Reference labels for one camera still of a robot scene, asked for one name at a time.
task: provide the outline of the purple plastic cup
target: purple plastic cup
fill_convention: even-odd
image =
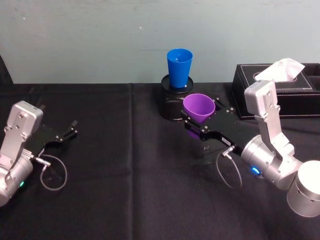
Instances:
[[[207,95],[201,93],[190,94],[183,100],[183,109],[198,123],[202,124],[216,110],[215,102]],[[199,138],[193,132],[188,131],[194,138]]]

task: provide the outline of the blue plastic cup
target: blue plastic cup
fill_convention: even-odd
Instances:
[[[168,60],[170,85],[177,89],[185,87],[193,58],[192,52],[177,48],[169,51],[166,58]]]

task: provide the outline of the gray wall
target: gray wall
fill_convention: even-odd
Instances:
[[[0,55],[15,83],[146,83],[188,48],[196,82],[236,64],[319,62],[319,0],[0,0]]]

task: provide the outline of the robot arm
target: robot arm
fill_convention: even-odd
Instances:
[[[39,158],[46,146],[61,144],[77,135],[76,121],[65,134],[59,134],[41,125],[42,117],[41,109],[25,101],[12,106],[0,149],[0,207],[10,200],[32,172],[33,160],[44,164],[44,170],[50,166]]]
[[[205,123],[199,124],[181,111],[186,129],[203,141],[217,139],[228,146],[222,155],[230,152],[240,156],[252,169],[281,190],[288,191],[291,209],[304,217],[320,214],[320,161],[302,163],[294,157],[294,146],[282,133],[273,81],[260,80],[245,92],[248,112],[255,115],[260,134],[249,127],[239,126],[237,119],[221,103]]]

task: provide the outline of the blue led light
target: blue led light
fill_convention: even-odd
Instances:
[[[260,174],[260,171],[257,168],[253,167],[251,169],[255,174]]]

